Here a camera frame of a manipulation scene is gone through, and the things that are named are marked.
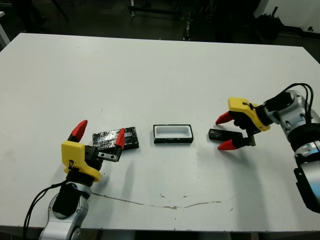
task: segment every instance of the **yellow plastic part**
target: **yellow plastic part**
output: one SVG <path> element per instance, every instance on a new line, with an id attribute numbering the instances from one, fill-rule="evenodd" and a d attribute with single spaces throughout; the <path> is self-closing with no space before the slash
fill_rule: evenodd
<path id="1" fill-rule="evenodd" d="M 260 119 L 258 118 L 258 115 L 256 113 L 255 109 L 250 108 L 249 104 L 250 102 L 245 98 L 239 98 L 239 97 L 230 97 L 229 101 L 229 110 L 233 112 L 239 112 L 246 114 L 253 124 L 262 132 L 265 132 L 270 129 L 270 125 L 266 126 L 264 125 Z"/>
<path id="2" fill-rule="evenodd" d="M 90 167 L 85 162 L 85 145 L 79 142 L 65 141 L 61 144 L 62 163 L 65 165 L 64 172 L 67 174 L 69 167 L 79 169 L 80 173 L 87 174 L 99 182 L 101 173 Z"/>

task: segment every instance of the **table surface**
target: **table surface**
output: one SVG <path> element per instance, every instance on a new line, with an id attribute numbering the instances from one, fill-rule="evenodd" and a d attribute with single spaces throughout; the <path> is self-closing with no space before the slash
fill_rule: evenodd
<path id="1" fill-rule="evenodd" d="M 140 148 L 103 163 L 83 228 L 320 230 L 278 125 L 255 147 L 223 152 L 208 139 L 230 96 L 261 104 L 305 82 L 319 112 L 320 66 L 302 47 L 21 33 L 0 52 L 0 72 L 0 226 L 22 226 L 36 194 L 65 179 L 61 143 L 87 119 L 82 143 L 133 126 Z M 154 124 L 190 124 L 194 141 L 154 145 Z M 31 227 L 45 226 L 57 192 Z"/>

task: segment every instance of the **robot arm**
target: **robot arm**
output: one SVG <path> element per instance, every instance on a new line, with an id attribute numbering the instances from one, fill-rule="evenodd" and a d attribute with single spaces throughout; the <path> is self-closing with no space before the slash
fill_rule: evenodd
<path id="1" fill-rule="evenodd" d="M 103 160 L 118 162 L 125 144 L 125 129 L 122 128 L 112 154 L 102 153 L 95 146 L 79 143 L 87 120 L 82 121 L 61 145 L 62 163 L 67 173 L 66 181 L 48 207 L 48 222 L 40 240 L 77 240 L 85 219 L 91 195 L 91 186 L 101 178 Z"/>
<path id="2" fill-rule="evenodd" d="M 309 87 L 310 106 L 299 92 L 289 90 L 297 85 Z M 239 132 L 216 129 L 209 131 L 209 137 L 225 141 L 219 150 L 235 150 L 255 146 L 254 134 L 269 130 L 272 123 L 281 125 L 294 151 L 298 190 L 306 207 L 320 213 L 320 118 L 311 109 L 312 101 L 312 88 L 305 83 L 292 84 L 262 105 L 252 104 L 245 98 L 231 97 L 229 111 L 220 116 L 216 124 L 234 120 L 236 126 L 246 130 L 248 137 L 242 137 Z"/>

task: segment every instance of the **black glittery block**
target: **black glittery block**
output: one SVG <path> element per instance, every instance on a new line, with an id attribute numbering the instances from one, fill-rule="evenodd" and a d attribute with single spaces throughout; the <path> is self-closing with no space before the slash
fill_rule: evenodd
<path id="1" fill-rule="evenodd" d="M 97 147 L 99 152 L 112 153 L 116 147 L 116 140 L 121 129 L 94 133 L 92 135 L 93 146 Z M 125 128 L 124 148 L 123 150 L 138 149 L 139 142 L 136 127 Z"/>

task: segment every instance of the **black cable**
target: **black cable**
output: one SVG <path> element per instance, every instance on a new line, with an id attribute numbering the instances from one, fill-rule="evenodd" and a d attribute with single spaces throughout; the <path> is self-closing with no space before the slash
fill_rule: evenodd
<path id="1" fill-rule="evenodd" d="M 312 89 L 312 87 L 309 85 L 309 84 L 306 84 L 306 83 L 293 83 L 291 85 L 289 85 L 288 87 L 286 87 L 282 92 L 279 93 L 282 94 L 284 93 L 285 91 L 293 88 L 293 87 L 296 87 L 296 86 L 302 86 L 304 87 L 305 89 L 305 92 L 306 92 L 306 96 L 305 96 L 305 102 L 304 102 L 304 110 L 305 110 L 305 122 L 307 124 L 311 124 L 311 109 L 312 109 L 312 103 L 314 101 L 314 91 Z M 309 106 L 307 108 L 307 104 L 308 104 L 308 90 L 307 88 L 310 90 L 310 103 L 309 103 Z"/>
<path id="2" fill-rule="evenodd" d="M 43 189 L 42 191 L 40 191 L 36 196 L 35 198 L 33 199 L 30 207 L 29 207 L 29 210 L 25 216 L 25 219 L 24 219 L 24 224 L 23 224 L 23 233 L 22 233 L 22 239 L 23 240 L 27 240 L 27 232 L 28 232 L 28 228 L 29 228 L 29 222 L 30 222 L 30 218 L 31 218 L 31 213 L 32 213 L 32 210 L 34 209 L 35 205 L 40 201 L 40 199 L 42 199 L 46 193 L 48 192 L 48 190 L 50 189 L 55 189 L 55 188 L 58 188 L 60 186 L 62 186 L 63 184 L 67 183 L 68 180 L 64 180 L 63 182 L 60 182 L 60 183 L 57 183 L 57 184 L 52 184 L 51 186 Z"/>

